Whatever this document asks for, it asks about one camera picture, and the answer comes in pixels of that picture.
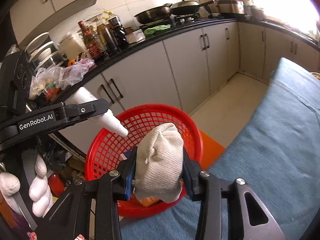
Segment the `green cloth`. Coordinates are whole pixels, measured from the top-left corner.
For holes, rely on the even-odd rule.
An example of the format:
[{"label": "green cloth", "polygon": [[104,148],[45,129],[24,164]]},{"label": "green cloth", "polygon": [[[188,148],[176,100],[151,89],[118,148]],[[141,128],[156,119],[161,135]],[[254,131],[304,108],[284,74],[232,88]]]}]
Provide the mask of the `green cloth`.
[{"label": "green cloth", "polygon": [[170,24],[168,24],[168,25],[159,25],[159,26],[156,26],[156,27],[148,28],[143,33],[146,36],[150,36],[150,35],[154,34],[157,31],[163,31],[163,30],[169,29],[170,27],[171,27]]}]

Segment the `basket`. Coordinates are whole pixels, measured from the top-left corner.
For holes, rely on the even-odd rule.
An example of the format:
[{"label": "basket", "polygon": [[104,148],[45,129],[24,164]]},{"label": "basket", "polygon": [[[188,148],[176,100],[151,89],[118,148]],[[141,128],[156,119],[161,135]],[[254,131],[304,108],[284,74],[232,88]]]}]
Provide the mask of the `basket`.
[{"label": "basket", "polygon": [[[131,150],[153,128],[167,122],[172,122],[177,127],[190,159],[198,162],[202,159],[203,143],[200,131],[192,119],[180,109],[163,104],[148,104],[131,108],[119,114],[117,118],[128,129],[129,135],[123,138],[104,128],[101,129],[91,143],[85,162],[87,181],[98,179],[108,171],[116,169],[121,153]],[[143,207],[132,195],[129,201],[118,201],[118,213],[124,217],[152,216],[173,206],[185,193],[183,187],[177,201],[169,204],[161,201],[149,207]]]}]

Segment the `bright window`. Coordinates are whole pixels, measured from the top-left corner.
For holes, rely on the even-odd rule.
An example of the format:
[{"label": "bright window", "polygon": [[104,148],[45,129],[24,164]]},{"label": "bright window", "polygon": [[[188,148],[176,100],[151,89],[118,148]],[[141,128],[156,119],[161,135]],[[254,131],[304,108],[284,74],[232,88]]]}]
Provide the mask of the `bright window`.
[{"label": "bright window", "polygon": [[316,35],[319,15],[310,0],[253,0],[267,16],[277,18],[304,33]]}]

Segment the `white tube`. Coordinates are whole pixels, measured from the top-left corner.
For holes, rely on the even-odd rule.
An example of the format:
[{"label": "white tube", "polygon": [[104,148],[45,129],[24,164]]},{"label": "white tube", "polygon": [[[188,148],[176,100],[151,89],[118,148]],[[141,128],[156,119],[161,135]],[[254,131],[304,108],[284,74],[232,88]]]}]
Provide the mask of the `white tube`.
[{"label": "white tube", "polygon": [[[74,104],[82,104],[97,100],[97,98],[84,87],[80,87],[70,99]],[[121,122],[116,117],[114,117],[113,112],[110,109],[104,114],[89,118],[89,120],[102,125],[110,132],[115,132],[122,137],[128,136],[128,130],[122,126]]]}]

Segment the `gloved finger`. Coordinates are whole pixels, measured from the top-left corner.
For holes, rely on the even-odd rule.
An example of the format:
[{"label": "gloved finger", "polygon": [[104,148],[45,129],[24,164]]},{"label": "gloved finger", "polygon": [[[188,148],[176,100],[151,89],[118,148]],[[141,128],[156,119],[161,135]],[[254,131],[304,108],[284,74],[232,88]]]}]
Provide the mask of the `gloved finger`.
[{"label": "gloved finger", "polygon": [[32,205],[32,211],[37,217],[42,217],[44,212],[48,208],[50,204],[50,199],[52,198],[50,187],[47,187],[47,190],[43,197],[41,197],[38,201],[34,202]]},{"label": "gloved finger", "polygon": [[50,210],[50,208],[53,206],[53,204],[54,204],[54,203],[53,203],[53,197],[52,197],[52,194],[51,194],[49,206],[48,206],[47,209],[44,211],[44,214],[43,214],[42,217],[44,217],[44,216],[47,214],[47,212]]},{"label": "gloved finger", "polygon": [[0,191],[7,202],[7,204],[17,214],[22,215],[16,201],[13,198],[13,194],[17,193],[20,189],[20,181],[13,174],[2,172],[0,173]]},{"label": "gloved finger", "polygon": [[45,165],[44,160],[39,155],[36,159],[35,171],[40,177],[47,175],[47,165]]},{"label": "gloved finger", "polygon": [[46,176],[36,175],[29,188],[29,197],[32,201],[39,201],[46,193],[48,187],[48,179]]}]

